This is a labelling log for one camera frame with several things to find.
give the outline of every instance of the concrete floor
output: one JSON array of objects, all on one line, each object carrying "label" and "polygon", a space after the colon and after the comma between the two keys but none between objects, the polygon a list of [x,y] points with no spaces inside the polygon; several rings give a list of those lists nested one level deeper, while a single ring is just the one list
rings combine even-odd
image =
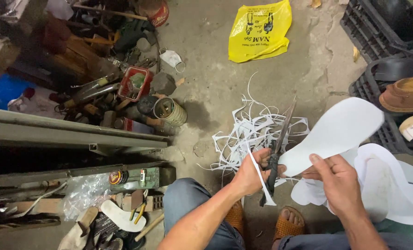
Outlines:
[{"label": "concrete floor", "polygon": [[[203,170],[196,164],[209,167],[218,161],[211,135],[231,131],[231,112],[241,107],[241,94],[247,94],[248,80],[254,72],[258,73],[252,79],[250,93],[255,100],[285,110],[296,95],[295,116],[307,117],[312,128],[328,108],[347,98],[349,84],[366,66],[362,58],[353,62],[353,44],[339,25],[345,6],[339,6],[337,0],[323,0],[318,9],[311,9],[309,1],[291,2],[293,22],[287,33],[287,53],[241,64],[229,61],[228,36],[237,9],[243,4],[274,2],[170,0],[170,17],[158,28],[160,46],[176,51],[187,65],[183,73],[177,73],[162,62],[163,71],[176,81],[186,78],[172,97],[188,112],[187,123],[175,130],[173,145],[162,154],[174,162],[178,178],[192,177],[211,193],[220,189],[221,173]],[[403,160],[413,164],[411,156]],[[337,222],[323,206],[293,202],[292,188],[293,184],[287,182],[276,189],[277,207],[259,207],[261,192],[245,198],[246,236],[253,249],[270,248],[276,219],[284,206],[303,214],[310,233],[328,230]],[[53,250],[71,226],[65,222],[53,228],[0,234],[0,249]],[[162,237],[160,224],[148,235],[146,249],[155,249]]]}]

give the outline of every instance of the black plastic crate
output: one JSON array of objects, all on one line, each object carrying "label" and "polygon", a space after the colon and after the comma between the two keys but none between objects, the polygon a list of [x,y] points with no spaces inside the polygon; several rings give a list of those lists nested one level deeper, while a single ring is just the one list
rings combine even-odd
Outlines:
[{"label": "black plastic crate", "polygon": [[413,56],[413,41],[399,38],[369,0],[350,0],[340,23],[368,63],[398,53]]},{"label": "black plastic crate", "polygon": [[375,66],[385,60],[390,59],[377,60],[370,63],[358,80],[350,84],[348,91],[350,96],[367,100],[384,111],[384,123],[370,137],[372,143],[385,147],[393,154],[406,153],[413,155],[413,148],[410,147],[411,144],[401,135],[398,129],[399,124],[413,116],[413,113],[390,112],[384,109],[379,102],[380,94],[386,90],[388,84],[393,83],[389,81],[376,81],[373,77]]}]

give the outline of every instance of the dry leaf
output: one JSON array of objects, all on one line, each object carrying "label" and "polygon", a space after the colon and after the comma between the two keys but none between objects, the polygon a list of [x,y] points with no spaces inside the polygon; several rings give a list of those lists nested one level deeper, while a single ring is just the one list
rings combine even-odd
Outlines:
[{"label": "dry leaf", "polygon": [[358,61],[359,58],[359,50],[354,46],[353,47],[353,62]]},{"label": "dry leaf", "polygon": [[185,82],[185,78],[181,78],[179,81],[176,82],[176,87],[179,87],[180,85],[182,85]]},{"label": "dry leaf", "polygon": [[321,0],[311,0],[311,7],[316,9],[321,6]]}]

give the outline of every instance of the white face mask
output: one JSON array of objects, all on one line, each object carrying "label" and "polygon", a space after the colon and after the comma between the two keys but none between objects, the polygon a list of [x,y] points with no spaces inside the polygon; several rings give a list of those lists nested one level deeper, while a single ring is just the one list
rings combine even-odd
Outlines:
[{"label": "white face mask", "polygon": [[[166,50],[164,53],[160,54],[160,58],[164,60],[167,64],[169,64],[171,67],[175,68],[177,72],[182,73],[185,70],[185,63],[181,60],[180,56],[172,50]],[[177,65],[183,64],[183,70],[179,71],[177,69]]]}]

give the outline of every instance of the wooden handle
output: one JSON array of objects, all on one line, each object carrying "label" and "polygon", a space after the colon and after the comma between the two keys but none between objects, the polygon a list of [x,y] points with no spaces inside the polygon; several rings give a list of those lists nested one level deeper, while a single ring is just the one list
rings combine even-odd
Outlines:
[{"label": "wooden handle", "polygon": [[134,14],[112,11],[112,10],[102,10],[102,9],[92,8],[92,7],[78,5],[78,4],[75,4],[73,7],[80,8],[80,9],[88,9],[88,10],[93,10],[93,11],[98,11],[98,12],[103,12],[103,13],[109,13],[109,14],[114,14],[114,15],[119,15],[119,16],[126,16],[126,17],[141,19],[141,20],[148,20],[148,18],[144,16],[137,16]]},{"label": "wooden handle", "polygon": [[153,229],[157,224],[159,224],[165,218],[165,214],[162,213],[157,219],[155,219],[147,228],[145,228],[139,235],[137,235],[134,240],[139,241],[143,236],[145,236],[151,229]]}]

